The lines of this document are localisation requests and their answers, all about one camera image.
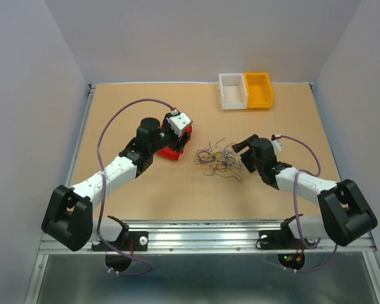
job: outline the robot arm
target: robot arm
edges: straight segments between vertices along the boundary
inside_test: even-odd
[[[93,231],[98,220],[94,208],[101,202],[103,175],[106,176],[106,196],[132,179],[140,176],[153,162],[153,155],[169,147],[180,152],[190,140],[186,132],[192,121],[185,113],[174,109],[165,115],[162,126],[156,118],[144,118],[134,137],[119,155],[85,181],[67,188],[57,187],[49,200],[41,229],[72,251],[77,251],[89,240],[98,240]],[[115,241],[124,230],[124,223],[116,218],[104,218],[101,235]]]
[[[298,170],[287,163],[277,161],[276,153],[281,143],[259,138],[256,134],[232,146],[241,154],[241,161],[250,173],[258,171],[264,183],[283,191],[294,191],[295,175]],[[321,215],[300,216],[301,229],[305,238],[330,238],[340,246],[346,246],[377,226],[377,219],[355,182],[324,180],[300,173],[297,195],[320,207]],[[281,226],[284,236],[299,239],[295,217],[288,218]]]

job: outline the gray floor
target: gray floor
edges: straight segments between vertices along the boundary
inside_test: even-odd
[[[308,255],[305,268],[328,256]],[[377,303],[361,253],[338,253],[327,268],[310,274],[267,263],[276,255],[146,258],[154,271],[117,277],[107,274],[101,255],[51,256],[38,303]]]

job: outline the tan work surface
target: tan work surface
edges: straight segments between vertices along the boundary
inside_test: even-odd
[[[222,111],[217,84],[101,84],[85,128],[73,183],[99,171],[96,145],[105,124],[122,106],[141,98],[156,98],[185,112],[193,121],[192,139],[179,161],[154,156],[153,164],[139,178],[106,199],[104,215],[123,220],[234,220],[285,219],[294,214],[293,195],[264,184],[258,173],[243,167],[234,178],[203,175],[193,163],[198,149],[226,137],[223,148],[257,134],[281,133],[307,143],[322,165],[323,179],[337,180],[331,150],[308,84],[273,84],[274,107],[267,111]],[[104,164],[109,164],[135,136],[140,121],[169,111],[156,103],[136,104],[114,120],[101,146]],[[316,172],[310,153],[299,144],[282,139],[279,161]],[[319,213],[313,203],[299,199],[300,213]]]

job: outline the white storage bin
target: white storage bin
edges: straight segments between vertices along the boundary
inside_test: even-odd
[[[221,109],[246,109],[248,92],[246,91],[244,75],[242,73],[219,74],[219,78]]]

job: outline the tangled wires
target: tangled wires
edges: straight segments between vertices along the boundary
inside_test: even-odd
[[[208,148],[197,150],[197,158],[194,160],[194,164],[200,165],[201,168],[211,172],[209,174],[203,173],[206,176],[217,174],[221,177],[234,177],[238,182],[242,182],[242,177],[234,172],[234,169],[242,167],[242,163],[236,158],[238,155],[235,152],[227,149],[234,142],[228,144],[224,149],[218,146],[218,143],[225,138],[217,141],[215,144],[215,147],[218,149],[216,152],[213,151],[210,142],[208,143]]]

